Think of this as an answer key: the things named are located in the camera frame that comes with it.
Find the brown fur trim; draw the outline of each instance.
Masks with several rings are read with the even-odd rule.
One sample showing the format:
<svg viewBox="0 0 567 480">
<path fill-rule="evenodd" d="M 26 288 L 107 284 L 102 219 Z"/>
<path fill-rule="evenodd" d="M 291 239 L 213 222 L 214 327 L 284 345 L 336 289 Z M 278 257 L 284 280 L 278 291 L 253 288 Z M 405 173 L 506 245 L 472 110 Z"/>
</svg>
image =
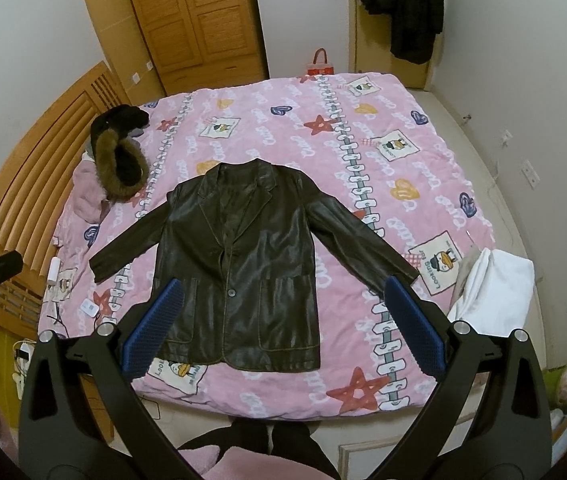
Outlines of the brown fur trim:
<svg viewBox="0 0 567 480">
<path fill-rule="evenodd" d="M 114 152 L 118 146 L 130 153 L 140 167 L 141 179 L 133 186 L 126 186 L 117 176 L 117 161 Z M 150 169 L 146 157 L 136 142 L 127 138 L 119 140 L 117 132 L 109 128 L 99 135 L 95 148 L 96 172 L 109 200 L 127 202 L 146 185 Z"/>
</svg>

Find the pink blanket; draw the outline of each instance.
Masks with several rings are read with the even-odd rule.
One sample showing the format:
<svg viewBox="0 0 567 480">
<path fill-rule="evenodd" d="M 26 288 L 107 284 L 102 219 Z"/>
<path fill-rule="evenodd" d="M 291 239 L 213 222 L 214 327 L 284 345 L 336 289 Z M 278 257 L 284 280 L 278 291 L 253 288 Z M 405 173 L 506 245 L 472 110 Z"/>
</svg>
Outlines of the pink blanket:
<svg viewBox="0 0 567 480">
<path fill-rule="evenodd" d="M 145 109 L 150 126 L 138 140 L 153 168 L 148 186 L 130 203 L 113 206 L 100 226 L 79 218 L 68 201 L 55 232 L 61 286 L 48 293 L 54 301 L 44 304 L 40 330 L 87 335 L 146 301 L 156 248 L 99 286 L 88 260 L 179 182 L 218 161 L 260 157 L 303 170 L 420 270 L 414 290 L 444 312 L 471 244 L 466 231 L 478 244 L 494 246 L 491 225 L 454 153 L 392 75 L 304 76 L 201 89 Z M 385 305 L 316 244 L 321 369 L 253 373 L 155 359 L 148 375 L 134 381 L 138 393 L 260 418 L 423 405 L 435 381 L 421 373 Z M 89 315 L 90 302 L 96 318 Z"/>
</svg>

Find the leather jacket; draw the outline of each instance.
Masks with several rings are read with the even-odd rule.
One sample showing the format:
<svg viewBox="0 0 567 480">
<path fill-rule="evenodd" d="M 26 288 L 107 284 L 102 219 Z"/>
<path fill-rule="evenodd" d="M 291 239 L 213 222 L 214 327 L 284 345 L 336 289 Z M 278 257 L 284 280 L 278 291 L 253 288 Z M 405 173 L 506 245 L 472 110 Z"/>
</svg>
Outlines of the leather jacket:
<svg viewBox="0 0 567 480">
<path fill-rule="evenodd" d="M 260 159 L 182 182 L 90 266 L 103 282 L 158 243 L 149 301 L 173 278 L 185 292 L 158 357 L 301 372 L 321 365 L 313 233 L 380 297 L 390 274 L 419 275 L 307 175 Z"/>
</svg>

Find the black pants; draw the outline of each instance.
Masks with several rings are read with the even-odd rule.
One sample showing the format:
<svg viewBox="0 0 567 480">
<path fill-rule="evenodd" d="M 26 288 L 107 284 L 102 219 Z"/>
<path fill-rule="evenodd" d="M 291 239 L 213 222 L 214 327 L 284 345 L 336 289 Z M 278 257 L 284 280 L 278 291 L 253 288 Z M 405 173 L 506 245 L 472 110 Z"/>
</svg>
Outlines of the black pants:
<svg viewBox="0 0 567 480">
<path fill-rule="evenodd" d="M 186 442 L 179 449 L 198 449 L 203 446 L 218 446 L 219 460 L 233 446 L 268 454 L 268 429 L 261 420 L 238 418 L 229 428 L 209 431 Z M 271 454 L 305 464 L 335 480 L 341 480 L 335 467 L 321 451 L 319 444 L 312 440 L 310 430 L 302 422 L 275 422 Z"/>
</svg>

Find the headboard slat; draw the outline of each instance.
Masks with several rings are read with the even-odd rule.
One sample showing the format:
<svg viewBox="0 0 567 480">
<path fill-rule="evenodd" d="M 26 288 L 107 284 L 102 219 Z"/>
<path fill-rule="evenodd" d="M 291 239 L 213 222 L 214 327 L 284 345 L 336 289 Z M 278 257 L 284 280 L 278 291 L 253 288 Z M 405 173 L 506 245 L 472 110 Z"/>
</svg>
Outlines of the headboard slat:
<svg viewBox="0 0 567 480">
<path fill-rule="evenodd" d="M 0 255 L 16 248 L 23 272 L 0 285 L 0 326 L 36 338 L 52 236 L 72 190 L 92 120 L 130 103 L 105 63 L 73 84 L 12 150 L 0 171 Z"/>
</svg>

